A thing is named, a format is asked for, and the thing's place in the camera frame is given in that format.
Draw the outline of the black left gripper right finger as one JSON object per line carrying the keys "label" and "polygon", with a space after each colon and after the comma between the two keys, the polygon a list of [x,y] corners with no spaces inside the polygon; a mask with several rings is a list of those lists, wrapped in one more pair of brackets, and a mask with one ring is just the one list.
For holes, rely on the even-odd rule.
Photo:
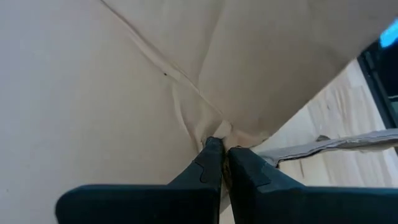
{"label": "black left gripper right finger", "polygon": [[227,158],[236,224],[398,224],[398,189],[308,187],[249,149]]}

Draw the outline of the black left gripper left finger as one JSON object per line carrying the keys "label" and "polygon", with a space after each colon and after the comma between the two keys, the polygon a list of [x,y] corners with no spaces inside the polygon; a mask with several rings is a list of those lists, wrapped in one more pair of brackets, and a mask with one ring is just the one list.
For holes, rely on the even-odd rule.
{"label": "black left gripper left finger", "polygon": [[209,137],[166,185],[83,185],[55,206],[58,224],[218,224],[224,145]]}

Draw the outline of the brown cardboard box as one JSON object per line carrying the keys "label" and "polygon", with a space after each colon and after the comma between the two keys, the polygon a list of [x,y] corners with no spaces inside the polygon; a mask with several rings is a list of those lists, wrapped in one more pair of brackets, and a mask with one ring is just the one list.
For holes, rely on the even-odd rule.
{"label": "brown cardboard box", "polygon": [[0,0],[0,224],[85,184],[166,184],[208,136],[256,146],[398,0]]}

